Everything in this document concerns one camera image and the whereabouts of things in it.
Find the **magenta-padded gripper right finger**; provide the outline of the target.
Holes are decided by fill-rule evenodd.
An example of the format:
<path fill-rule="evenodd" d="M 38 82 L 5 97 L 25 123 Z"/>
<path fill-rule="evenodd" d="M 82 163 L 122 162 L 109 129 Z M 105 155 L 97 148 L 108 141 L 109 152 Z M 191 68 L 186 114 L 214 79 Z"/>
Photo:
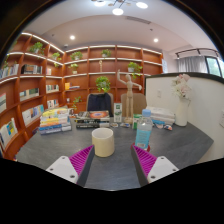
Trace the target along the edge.
<path fill-rule="evenodd" d="M 131 155 L 141 186 L 145 186 L 178 171 L 178 168 L 165 156 L 156 157 L 135 145 L 131 146 Z"/>

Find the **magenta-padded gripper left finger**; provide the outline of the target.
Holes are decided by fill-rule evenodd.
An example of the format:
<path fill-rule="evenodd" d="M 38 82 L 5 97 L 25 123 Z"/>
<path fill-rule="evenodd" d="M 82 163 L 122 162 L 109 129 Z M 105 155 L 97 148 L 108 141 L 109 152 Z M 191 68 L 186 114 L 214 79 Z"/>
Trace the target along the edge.
<path fill-rule="evenodd" d="M 59 157 L 47 168 L 47 171 L 74 184 L 84 186 L 94 155 L 94 146 L 88 146 L 70 157 Z"/>

